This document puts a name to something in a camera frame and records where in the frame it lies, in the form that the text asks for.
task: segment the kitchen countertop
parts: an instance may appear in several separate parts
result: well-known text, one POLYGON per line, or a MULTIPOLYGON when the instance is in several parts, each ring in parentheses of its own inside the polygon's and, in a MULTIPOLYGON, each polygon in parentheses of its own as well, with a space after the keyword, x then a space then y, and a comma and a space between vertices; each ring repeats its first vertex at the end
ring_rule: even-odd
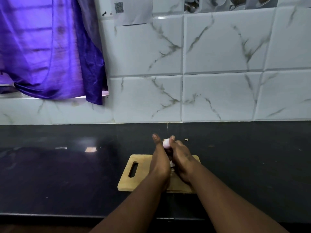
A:
MULTIPOLYGON (((0 215, 102 219, 129 195, 119 179, 131 154, 153 153, 153 133, 175 135, 278 222, 311 223, 309 121, 0 126, 0 215)), ((155 217, 208 219, 195 194, 163 194, 155 217)))

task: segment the backsplash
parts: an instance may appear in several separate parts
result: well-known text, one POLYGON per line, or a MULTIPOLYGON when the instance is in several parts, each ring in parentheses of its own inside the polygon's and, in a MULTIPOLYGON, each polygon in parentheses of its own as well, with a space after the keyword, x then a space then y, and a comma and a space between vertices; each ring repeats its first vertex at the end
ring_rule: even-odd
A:
POLYGON ((0 125, 311 119, 311 8, 184 14, 153 0, 153 23, 115 27, 96 0, 109 96, 0 97, 0 125))

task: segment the purple curtain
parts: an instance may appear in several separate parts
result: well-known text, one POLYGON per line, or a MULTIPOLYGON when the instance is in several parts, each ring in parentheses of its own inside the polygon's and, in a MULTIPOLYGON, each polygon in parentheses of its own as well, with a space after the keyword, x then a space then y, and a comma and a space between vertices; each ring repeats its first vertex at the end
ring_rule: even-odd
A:
POLYGON ((0 0, 0 51, 0 70, 26 95, 102 104, 108 92, 77 0, 0 0))

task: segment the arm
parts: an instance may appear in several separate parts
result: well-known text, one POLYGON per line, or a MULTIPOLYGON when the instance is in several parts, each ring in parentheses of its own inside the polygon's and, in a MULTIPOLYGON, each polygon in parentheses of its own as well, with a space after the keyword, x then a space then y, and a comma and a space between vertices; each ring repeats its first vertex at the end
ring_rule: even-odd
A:
POLYGON ((174 136, 170 146, 181 178, 195 189, 217 233, 288 232, 196 161, 181 141, 175 142, 174 136))
POLYGON ((90 233, 145 232, 158 207, 161 192, 170 178, 169 158, 160 137, 153 134, 156 144, 148 176, 110 215, 90 233))

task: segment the wooden cutting board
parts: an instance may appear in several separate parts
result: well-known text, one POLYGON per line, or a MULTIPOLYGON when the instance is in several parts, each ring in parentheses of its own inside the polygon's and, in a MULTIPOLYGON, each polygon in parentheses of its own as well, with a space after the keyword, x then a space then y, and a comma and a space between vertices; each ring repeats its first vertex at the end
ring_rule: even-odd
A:
MULTIPOLYGON (((132 154, 123 171, 121 179, 118 184, 119 191, 133 191, 149 173, 151 154, 132 154), (136 173, 133 177, 129 177, 132 166, 138 163, 136 173)), ((168 193, 195 193, 192 187, 184 183, 175 172, 171 173, 171 180, 166 192, 168 193)))

